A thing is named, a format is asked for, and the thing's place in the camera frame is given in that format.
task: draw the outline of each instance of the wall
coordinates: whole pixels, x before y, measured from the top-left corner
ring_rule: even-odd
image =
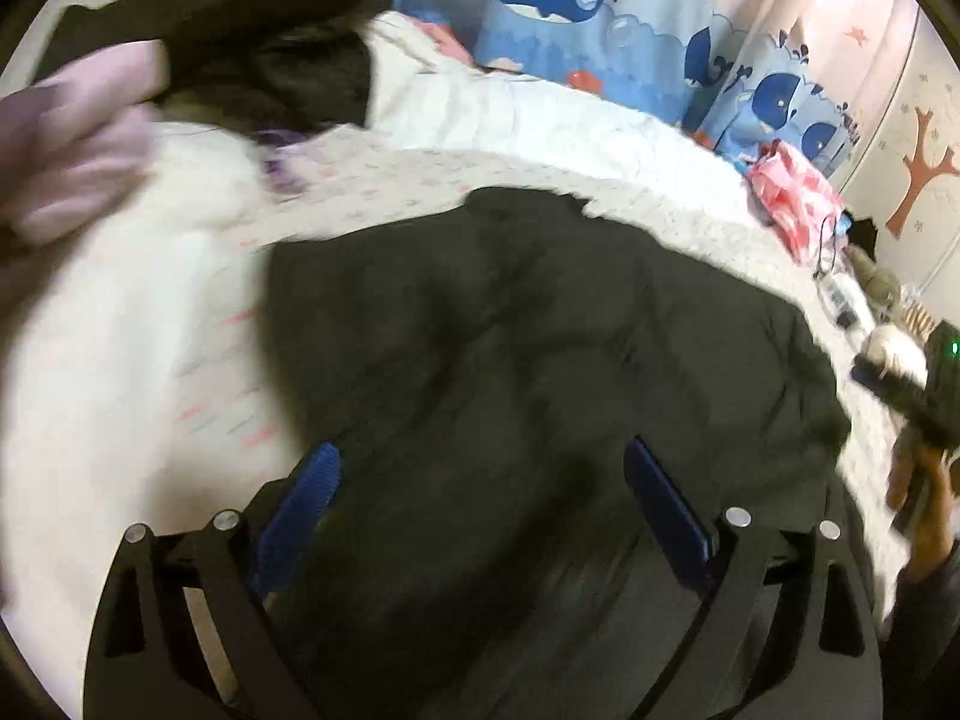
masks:
[[[920,13],[893,101],[842,191],[870,215],[877,261],[923,288],[935,317],[960,323],[960,70]]]

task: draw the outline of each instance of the purple fabric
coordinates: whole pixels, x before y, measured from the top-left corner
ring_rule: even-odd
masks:
[[[10,158],[0,156],[2,218],[22,240],[48,244],[136,186],[152,156],[154,119],[138,103],[162,91],[166,76],[160,41],[126,43],[0,100],[0,148],[5,134],[27,135]],[[17,170],[5,172],[5,163]]]
[[[261,164],[271,189],[290,199],[309,189],[310,183],[291,169],[284,153],[288,146],[309,140],[306,135],[290,129],[261,129],[256,133],[256,140],[260,143]]]

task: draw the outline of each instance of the orange star sticker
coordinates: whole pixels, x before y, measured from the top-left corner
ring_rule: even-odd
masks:
[[[870,38],[868,38],[863,33],[863,30],[859,26],[853,26],[849,32],[844,32],[844,34],[847,37],[850,37],[850,38],[853,38],[853,40],[856,40],[856,45],[861,47],[861,49],[863,47],[863,44],[868,40],[870,40]]]

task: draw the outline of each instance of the blue whale curtain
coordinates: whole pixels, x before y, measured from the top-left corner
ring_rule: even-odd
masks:
[[[568,84],[683,127],[733,161],[800,148],[825,175],[883,112],[912,0],[395,0],[480,64]]]

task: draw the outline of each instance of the human hand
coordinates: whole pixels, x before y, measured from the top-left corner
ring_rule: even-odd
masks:
[[[923,581],[947,562],[953,551],[953,488],[949,466],[943,462],[944,452],[926,445],[909,429],[899,435],[894,445],[893,462],[887,479],[887,506],[895,512],[904,505],[914,473],[925,473],[930,481],[930,498],[912,538],[910,560],[904,578]]]

